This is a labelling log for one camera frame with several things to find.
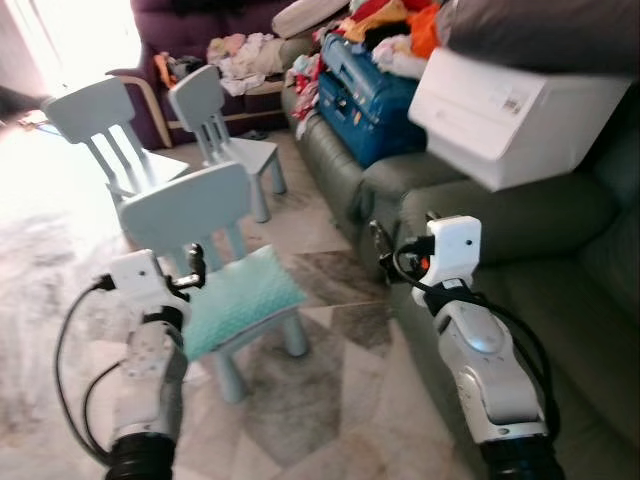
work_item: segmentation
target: light blue chair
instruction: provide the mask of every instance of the light blue chair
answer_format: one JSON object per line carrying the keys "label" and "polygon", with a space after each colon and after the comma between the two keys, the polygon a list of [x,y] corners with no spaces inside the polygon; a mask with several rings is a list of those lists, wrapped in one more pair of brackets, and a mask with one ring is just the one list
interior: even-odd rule
{"label": "light blue chair", "polygon": [[287,185],[278,160],[278,146],[272,142],[230,137],[221,109],[224,93],[218,70],[203,67],[169,91],[169,101],[187,132],[193,132],[204,157],[204,165],[238,162],[244,166],[251,182],[253,213],[257,222],[271,218],[260,177],[271,168],[273,192],[282,194]]}
{"label": "light blue chair", "polygon": [[116,77],[46,100],[41,109],[69,143],[87,146],[107,177],[116,211],[125,198],[162,185],[189,169],[187,163],[142,148],[129,124],[135,115],[133,105]]}
{"label": "light blue chair", "polygon": [[[211,271],[202,290],[190,291],[193,315],[184,331],[190,360],[212,353],[222,394],[237,403],[246,387],[233,354],[267,330],[282,327],[287,351],[307,352],[297,305],[305,295],[282,268],[273,248],[247,254],[238,220],[250,211],[249,179],[238,163],[192,173],[125,202],[122,222],[131,238],[189,272],[185,246],[200,243]],[[236,261],[223,265],[211,240],[224,230]]]}

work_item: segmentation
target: pink clothing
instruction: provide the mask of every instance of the pink clothing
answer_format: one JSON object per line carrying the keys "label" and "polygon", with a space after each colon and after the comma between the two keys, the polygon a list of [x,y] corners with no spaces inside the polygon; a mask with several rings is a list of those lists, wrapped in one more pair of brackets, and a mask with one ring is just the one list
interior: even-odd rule
{"label": "pink clothing", "polygon": [[224,37],[224,49],[231,56],[238,53],[238,50],[244,45],[247,36],[242,33],[234,33],[228,37]]}

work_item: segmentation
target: white storage box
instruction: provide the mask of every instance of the white storage box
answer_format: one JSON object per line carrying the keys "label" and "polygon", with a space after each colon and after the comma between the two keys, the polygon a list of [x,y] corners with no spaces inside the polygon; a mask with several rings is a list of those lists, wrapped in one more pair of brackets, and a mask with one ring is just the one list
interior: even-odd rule
{"label": "white storage box", "polygon": [[630,81],[540,75],[438,48],[409,108],[427,149],[490,190],[572,171]]}

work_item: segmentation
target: floor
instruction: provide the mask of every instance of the floor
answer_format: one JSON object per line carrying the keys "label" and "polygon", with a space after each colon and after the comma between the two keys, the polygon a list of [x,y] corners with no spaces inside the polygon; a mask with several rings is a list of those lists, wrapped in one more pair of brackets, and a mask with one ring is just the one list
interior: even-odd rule
{"label": "floor", "polygon": [[[312,351],[283,354],[265,335],[240,352],[250,388],[225,404],[195,364],[184,384],[177,480],[470,478],[453,460],[435,412],[391,319],[383,286],[367,280],[288,132],[274,132],[289,184],[273,214],[245,219],[250,249],[273,244],[309,295],[302,308]],[[195,145],[166,152],[199,163]],[[97,166],[60,137],[0,128],[0,471],[3,478],[86,479],[103,472],[74,443],[51,375],[66,308],[109,261],[128,251]],[[121,355],[130,313],[116,293],[78,312],[63,362],[77,407],[87,381]],[[118,378],[96,392],[92,424],[107,443]]]}

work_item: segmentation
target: blue luggage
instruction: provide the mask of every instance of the blue luggage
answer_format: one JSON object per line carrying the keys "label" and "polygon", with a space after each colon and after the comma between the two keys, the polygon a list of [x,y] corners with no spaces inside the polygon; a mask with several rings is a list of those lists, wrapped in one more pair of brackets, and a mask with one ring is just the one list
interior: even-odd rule
{"label": "blue luggage", "polygon": [[367,52],[327,36],[322,58],[331,69],[319,77],[318,110],[366,168],[390,155],[424,151],[426,135],[407,112],[418,82],[382,73]]}

